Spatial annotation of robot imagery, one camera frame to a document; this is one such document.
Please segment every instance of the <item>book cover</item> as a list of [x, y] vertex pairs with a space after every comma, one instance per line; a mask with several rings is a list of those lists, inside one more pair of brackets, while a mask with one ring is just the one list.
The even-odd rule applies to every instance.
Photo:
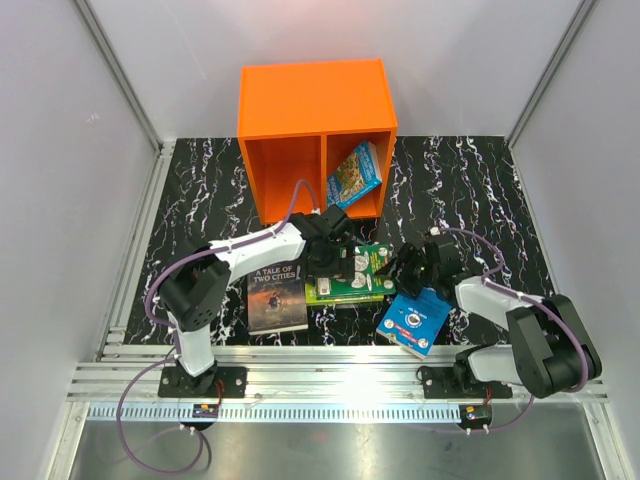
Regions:
[[391, 260], [389, 245], [364, 245], [354, 249], [355, 278], [347, 282], [342, 278], [317, 278], [316, 296], [319, 299], [352, 297], [358, 295], [390, 295], [396, 286], [388, 277], [375, 276], [375, 272]]
[[381, 183], [376, 146], [362, 142], [327, 179], [327, 204], [345, 209]]
[[281, 262], [248, 275], [249, 334], [308, 328], [300, 263]]

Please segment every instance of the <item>gray wall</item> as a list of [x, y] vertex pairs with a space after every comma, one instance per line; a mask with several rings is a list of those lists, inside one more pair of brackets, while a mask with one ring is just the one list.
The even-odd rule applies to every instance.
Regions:
[[0, 477], [42, 478], [153, 162], [68, 0], [0, 2]]
[[604, 362], [640, 474], [640, 3], [596, 7], [515, 148], [540, 234]]
[[244, 65], [381, 57], [401, 135], [505, 135], [579, 0], [91, 0], [164, 138], [235, 136]]

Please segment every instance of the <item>orange shelf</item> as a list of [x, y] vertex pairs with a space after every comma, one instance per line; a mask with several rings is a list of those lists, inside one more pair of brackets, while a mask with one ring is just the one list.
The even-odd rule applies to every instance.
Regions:
[[[362, 141], [376, 145], [382, 185], [347, 209], [379, 217], [397, 132], [381, 60], [267, 65], [242, 71], [238, 141], [263, 223], [281, 220], [296, 182], [327, 207], [327, 177]], [[309, 213], [302, 192], [295, 211]]]

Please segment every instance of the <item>robotic arm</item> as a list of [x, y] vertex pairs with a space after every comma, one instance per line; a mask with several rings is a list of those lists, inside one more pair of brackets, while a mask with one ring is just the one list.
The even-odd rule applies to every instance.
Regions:
[[[453, 236], [435, 230], [437, 234], [422, 248], [404, 245], [379, 273], [395, 278], [401, 293], [416, 298], [423, 288], [433, 288], [451, 306], [509, 331], [511, 345], [478, 346], [456, 356], [453, 372], [463, 391], [499, 381], [522, 384], [535, 397], [545, 398], [579, 384], [585, 367], [587, 379], [602, 373], [600, 358], [571, 300], [563, 295], [524, 295], [465, 270]], [[550, 314], [568, 327], [577, 342]], [[586, 365], [576, 345], [584, 352]]]
[[[352, 280], [352, 239], [349, 218], [339, 207], [331, 206], [322, 215], [294, 214], [280, 228], [268, 228], [233, 241], [213, 241], [201, 249], [191, 242], [182, 244], [176, 259], [207, 249], [222, 252], [187, 263], [158, 289], [178, 336], [180, 378], [182, 383], [189, 383], [185, 392], [191, 396], [204, 393], [216, 375], [209, 325], [217, 317], [230, 283], [274, 263], [300, 257], [304, 259], [302, 275], [306, 278]], [[345, 247], [347, 255], [342, 257]]]

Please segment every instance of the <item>book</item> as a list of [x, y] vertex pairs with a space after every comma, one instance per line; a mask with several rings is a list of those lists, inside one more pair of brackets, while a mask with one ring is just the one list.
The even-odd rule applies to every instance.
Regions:
[[333, 305], [335, 307], [350, 307], [352, 305], [360, 303], [380, 303], [384, 300], [384, 295], [353, 295], [348, 297], [333, 297], [333, 298], [320, 298], [316, 293], [316, 287], [306, 283], [305, 288], [305, 300], [308, 307], [315, 307], [318, 305]]
[[249, 334], [309, 328], [300, 262], [281, 262], [248, 275]]
[[[318, 299], [395, 293], [396, 286], [393, 280], [389, 277], [374, 275], [389, 263], [391, 259], [389, 245], [359, 245], [355, 247], [354, 253], [355, 278], [350, 282], [343, 278], [317, 278], [315, 287]], [[346, 249], [342, 249], [342, 256], [346, 257], [346, 255]]]
[[381, 183], [376, 146], [362, 142], [327, 179], [327, 205], [345, 209]]
[[376, 332], [418, 358], [424, 358], [431, 350], [450, 310], [451, 305], [427, 288], [420, 292], [417, 299], [400, 294], [385, 313]]

